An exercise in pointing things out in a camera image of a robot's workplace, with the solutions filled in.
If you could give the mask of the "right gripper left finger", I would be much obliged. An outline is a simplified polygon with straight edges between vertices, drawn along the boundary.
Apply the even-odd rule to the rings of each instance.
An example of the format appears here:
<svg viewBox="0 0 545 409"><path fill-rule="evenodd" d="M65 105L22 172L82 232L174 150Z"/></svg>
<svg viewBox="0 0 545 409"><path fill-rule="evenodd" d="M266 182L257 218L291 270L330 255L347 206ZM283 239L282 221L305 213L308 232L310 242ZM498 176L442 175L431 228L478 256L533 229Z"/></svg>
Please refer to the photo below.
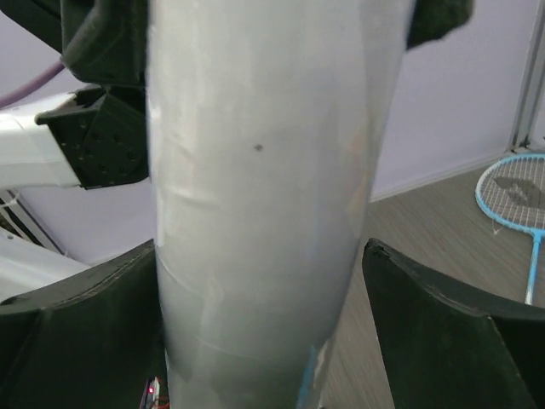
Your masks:
<svg viewBox="0 0 545 409"><path fill-rule="evenodd" d="M1 303L3 408L136 408L166 378L154 245Z"/></svg>

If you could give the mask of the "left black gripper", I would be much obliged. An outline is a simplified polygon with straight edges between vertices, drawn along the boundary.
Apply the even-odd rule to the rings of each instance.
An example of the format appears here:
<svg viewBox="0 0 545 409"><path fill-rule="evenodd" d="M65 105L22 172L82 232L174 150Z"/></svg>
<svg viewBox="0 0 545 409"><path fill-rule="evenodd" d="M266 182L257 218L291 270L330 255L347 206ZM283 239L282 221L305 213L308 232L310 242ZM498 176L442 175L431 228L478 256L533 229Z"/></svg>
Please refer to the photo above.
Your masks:
<svg viewBox="0 0 545 409"><path fill-rule="evenodd" d="M64 66L78 80L143 85L148 1L62 1ZM148 177L146 97L131 87L85 87L36 124L52 132L85 189L137 183Z"/></svg>

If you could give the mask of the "white shuttlecock tube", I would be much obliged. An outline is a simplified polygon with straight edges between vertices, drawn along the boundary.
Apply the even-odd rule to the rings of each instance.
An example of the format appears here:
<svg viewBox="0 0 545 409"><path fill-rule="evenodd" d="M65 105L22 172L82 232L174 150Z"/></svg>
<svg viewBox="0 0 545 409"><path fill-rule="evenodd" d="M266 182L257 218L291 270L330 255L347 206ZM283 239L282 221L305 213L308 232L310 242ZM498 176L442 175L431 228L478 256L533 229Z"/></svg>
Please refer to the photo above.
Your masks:
<svg viewBox="0 0 545 409"><path fill-rule="evenodd" d="M172 407L319 407L413 9L151 2Z"/></svg>

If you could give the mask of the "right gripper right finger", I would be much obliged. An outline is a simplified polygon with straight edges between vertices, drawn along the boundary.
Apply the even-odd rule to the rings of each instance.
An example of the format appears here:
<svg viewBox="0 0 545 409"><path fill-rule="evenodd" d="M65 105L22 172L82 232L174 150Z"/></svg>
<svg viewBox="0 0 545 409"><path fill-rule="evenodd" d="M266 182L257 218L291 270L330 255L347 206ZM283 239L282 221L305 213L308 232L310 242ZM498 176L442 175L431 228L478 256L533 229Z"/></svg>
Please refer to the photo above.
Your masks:
<svg viewBox="0 0 545 409"><path fill-rule="evenodd" d="M490 294L379 239L363 276L397 408L542 408L544 310Z"/></svg>

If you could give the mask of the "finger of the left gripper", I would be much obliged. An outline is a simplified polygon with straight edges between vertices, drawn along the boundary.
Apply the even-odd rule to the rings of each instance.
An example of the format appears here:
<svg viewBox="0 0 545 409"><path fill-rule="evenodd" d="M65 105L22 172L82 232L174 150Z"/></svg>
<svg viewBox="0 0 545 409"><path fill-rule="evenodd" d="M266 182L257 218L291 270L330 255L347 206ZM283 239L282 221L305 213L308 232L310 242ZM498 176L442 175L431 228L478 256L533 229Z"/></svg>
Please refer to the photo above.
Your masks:
<svg viewBox="0 0 545 409"><path fill-rule="evenodd" d="M406 50L438 41L466 25L473 16L474 7L474 0L416 0Z"/></svg>

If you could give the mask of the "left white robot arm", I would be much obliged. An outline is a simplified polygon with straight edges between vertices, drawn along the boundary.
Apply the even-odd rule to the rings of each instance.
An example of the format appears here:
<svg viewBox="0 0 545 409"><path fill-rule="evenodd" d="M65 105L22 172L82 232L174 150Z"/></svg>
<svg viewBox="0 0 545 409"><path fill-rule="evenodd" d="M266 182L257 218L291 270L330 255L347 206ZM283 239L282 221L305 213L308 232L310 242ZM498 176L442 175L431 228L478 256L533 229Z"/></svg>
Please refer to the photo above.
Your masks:
<svg viewBox="0 0 545 409"><path fill-rule="evenodd" d="M1 186L115 187L148 175L145 1L4 1L60 53L1 99Z"/></svg>

